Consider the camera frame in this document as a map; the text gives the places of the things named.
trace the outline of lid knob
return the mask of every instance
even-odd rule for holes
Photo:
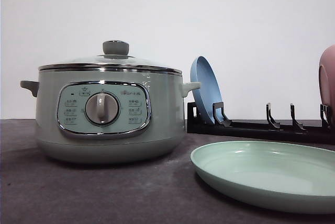
[[[106,55],[128,55],[129,44],[119,40],[105,41],[103,50]]]

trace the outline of chrome trim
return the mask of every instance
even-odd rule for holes
[[[149,65],[138,65],[138,64],[108,64],[108,63],[60,63],[60,64],[49,64],[38,67],[39,71],[43,70],[53,70],[53,69],[73,69],[73,68],[112,68],[112,69],[140,69],[140,70],[155,70],[155,71],[165,71],[172,73],[182,74],[182,71],[160,67],[160,66],[149,66]]]
[[[121,68],[64,68],[64,69],[46,69],[40,70],[40,72],[64,72],[64,71],[111,71],[111,72],[130,72],[130,73],[157,73],[165,75],[182,76],[181,73],[157,71],[157,70],[142,70],[142,69],[121,69]]]
[[[121,40],[108,40],[108,41],[105,41],[105,42],[123,42],[123,43],[128,44],[127,42],[124,42],[124,41],[121,41]]]
[[[84,133],[84,132],[77,132],[77,131],[71,131],[66,129],[59,121],[58,118],[58,111],[59,111],[59,105],[60,105],[60,99],[61,99],[61,94],[63,92],[63,90],[69,86],[74,86],[74,85],[82,85],[82,84],[114,84],[114,85],[131,85],[131,86],[136,86],[139,87],[141,90],[144,91],[144,96],[146,99],[146,104],[147,104],[147,118],[145,120],[145,122],[138,128],[134,129],[134,130],[130,130],[130,131],[124,131],[124,132],[111,132],[111,133],[104,133],[104,132],[99,132],[99,133],[94,133],[94,132],[90,132],[90,133]],[[116,82],[116,81],[105,81],[105,80],[100,80],[100,81],[82,81],[82,82],[71,82],[68,85],[64,86],[59,94],[58,97],[58,105],[57,105],[57,111],[56,111],[56,119],[57,119],[57,123],[60,127],[60,129],[70,135],[70,137],[77,137],[77,138],[100,138],[100,139],[111,139],[111,138],[125,138],[125,137],[131,137],[134,135],[138,135],[140,134],[142,131],[145,130],[145,128],[149,125],[149,123],[151,122],[151,103],[150,103],[150,97],[149,97],[149,92],[147,91],[147,89],[138,83],[132,83],[132,82]]]

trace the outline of pink bowl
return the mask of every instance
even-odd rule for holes
[[[331,106],[331,123],[335,126],[335,45],[330,46],[321,56],[319,85],[322,103]]]

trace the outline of mint green plate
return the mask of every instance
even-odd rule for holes
[[[304,214],[335,213],[335,152],[304,145],[228,141],[191,153],[199,176],[245,203]]]

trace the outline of control panel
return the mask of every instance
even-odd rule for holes
[[[73,133],[121,134],[143,129],[150,115],[149,94],[142,85],[91,81],[72,83],[61,91],[57,121]]]

